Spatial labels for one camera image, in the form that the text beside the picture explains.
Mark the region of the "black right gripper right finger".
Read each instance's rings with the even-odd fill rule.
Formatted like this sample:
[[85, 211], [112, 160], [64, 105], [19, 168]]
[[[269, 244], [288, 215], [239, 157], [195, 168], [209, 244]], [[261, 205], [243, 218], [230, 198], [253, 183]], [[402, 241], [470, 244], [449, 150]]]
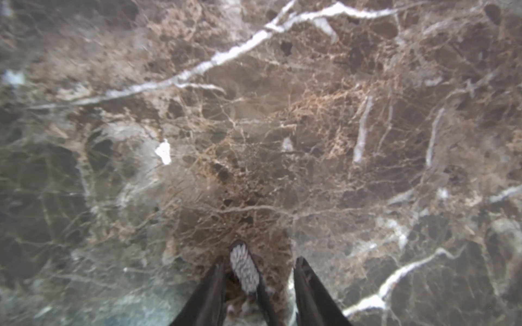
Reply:
[[304, 257], [294, 266], [296, 321], [300, 326], [352, 326]]

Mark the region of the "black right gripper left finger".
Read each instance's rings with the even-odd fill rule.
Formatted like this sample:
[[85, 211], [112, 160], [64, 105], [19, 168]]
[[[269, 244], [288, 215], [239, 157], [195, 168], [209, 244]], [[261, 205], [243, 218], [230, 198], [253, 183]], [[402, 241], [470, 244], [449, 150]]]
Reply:
[[170, 326], [222, 326], [225, 319], [225, 263], [219, 256]]

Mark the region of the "black toothbrush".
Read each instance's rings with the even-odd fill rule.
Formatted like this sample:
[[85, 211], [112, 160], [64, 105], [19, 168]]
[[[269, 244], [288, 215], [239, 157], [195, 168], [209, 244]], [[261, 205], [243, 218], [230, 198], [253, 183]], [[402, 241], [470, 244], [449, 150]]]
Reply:
[[241, 239], [232, 242], [229, 251], [229, 262], [233, 273], [241, 285], [242, 291], [255, 298], [266, 324], [269, 326], [281, 325], [266, 290], [262, 274], [250, 253], [247, 243]]

